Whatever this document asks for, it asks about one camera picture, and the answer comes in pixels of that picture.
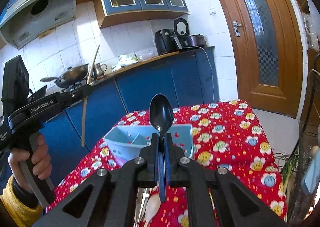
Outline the yellow sleeve left forearm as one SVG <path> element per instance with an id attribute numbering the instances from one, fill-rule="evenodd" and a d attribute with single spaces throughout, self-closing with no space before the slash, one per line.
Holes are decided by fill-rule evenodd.
<path id="1" fill-rule="evenodd" d="M 1 226 L 32 226 L 42 210 L 35 195 L 23 190 L 11 175 L 1 194 Z"/>

